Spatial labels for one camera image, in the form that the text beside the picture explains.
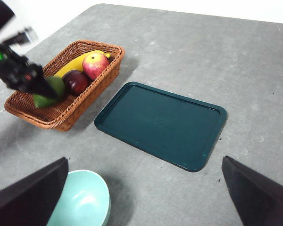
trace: yellow banana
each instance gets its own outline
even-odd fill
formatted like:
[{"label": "yellow banana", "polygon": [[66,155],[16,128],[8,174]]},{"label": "yellow banana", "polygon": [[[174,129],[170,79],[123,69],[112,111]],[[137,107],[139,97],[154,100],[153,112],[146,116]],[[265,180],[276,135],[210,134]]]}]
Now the yellow banana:
[{"label": "yellow banana", "polygon": [[63,66],[54,76],[63,77],[64,74],[66,74],[67,72],[69,72],[71,70],[79,70],[79,71],[82,72],[83,71],[82,62],[83,62],[85,56],[87,56],[90,53],[94,53],[94,52],[102,53],[108,59],[110,58],[109,53],[104,53],[101,50],[94,50],[94,51],[91,51],[91,52],[88,52],[88,53],[84,53],[84,54],[78,56],[77,58],[73,59],[72,61],[70,61],[65,66]]}]

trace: red apple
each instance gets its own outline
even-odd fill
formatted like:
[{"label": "red apple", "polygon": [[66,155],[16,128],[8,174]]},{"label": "red apple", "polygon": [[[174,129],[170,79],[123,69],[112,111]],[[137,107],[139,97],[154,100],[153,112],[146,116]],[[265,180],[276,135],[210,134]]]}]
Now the red apple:
[{"label": "red apple", "polygon": [[84,72],[78,70],[71,70],[64,74],[63,81],[66,88],[74,96],[83,93],[90,84],[88,76]]},{"label": "red apple", "polygon": [[94,81],[101,72],[109,65],[106,56],[99,52],[88,54],[82,63],[83,71]]}]

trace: gray tabletop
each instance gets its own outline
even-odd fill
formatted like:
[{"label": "gray tabletop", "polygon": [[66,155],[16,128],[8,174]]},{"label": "gray tabletop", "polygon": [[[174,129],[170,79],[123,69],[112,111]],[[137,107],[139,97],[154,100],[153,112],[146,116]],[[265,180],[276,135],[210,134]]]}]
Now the gray tabletop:
[{"label": "gray tabletop", "polygon": [[[69,132],[6,112],[12,91],[0,81],[0,189],[65,156],[70,170],[106,180],[109,226],[238,226],[221,171],[225,155],[283,185],[283,24],[100,4],[27,56],[45,65],[78,39],[123,46],[119,76]],[[95,128],[96,115],[129,81],[227,110],[204,169],[187,172]]]}]

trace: green fruit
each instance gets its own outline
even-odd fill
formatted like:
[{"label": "green fruit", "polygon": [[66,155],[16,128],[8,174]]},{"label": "green fruit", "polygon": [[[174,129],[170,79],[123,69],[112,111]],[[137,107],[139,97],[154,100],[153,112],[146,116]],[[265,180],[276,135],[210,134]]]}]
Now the green fruit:
[{"label": "green fruit", "polygon": [[36,106],[36,108],[50,107],[56,104],[62,99],[65,93],[65,90],[66,90],[65,84],[62,78],[58,76],[51,76],[51,77],[47,77],[46,81],[56,91],[56,93],[58,94],[58,98],[52,99],[52,98],[41,96],[39,94],[33,94],[33,101],[34,101],[34,105]]}]

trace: brown wicker basket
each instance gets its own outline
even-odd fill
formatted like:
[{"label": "brown wicker basket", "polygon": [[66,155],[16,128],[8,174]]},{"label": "brown wicker basket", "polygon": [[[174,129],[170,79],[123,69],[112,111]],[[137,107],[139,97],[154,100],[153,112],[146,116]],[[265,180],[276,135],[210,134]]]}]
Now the brown wicker basket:
[{"label": "brown wicker basket", "polygon": [[16,91],[6,100],[5,109],[9,113],[43,129],[70,130],[88,106],[118,76],[125,50],[121,46],[78,40],[67,46],[43,68],[45,77],[54,75],[71,60],[97,49],[110,53],[110,64],[80,96],[68,95],[64,101],[53,107],[36,108],[32,95]]}]

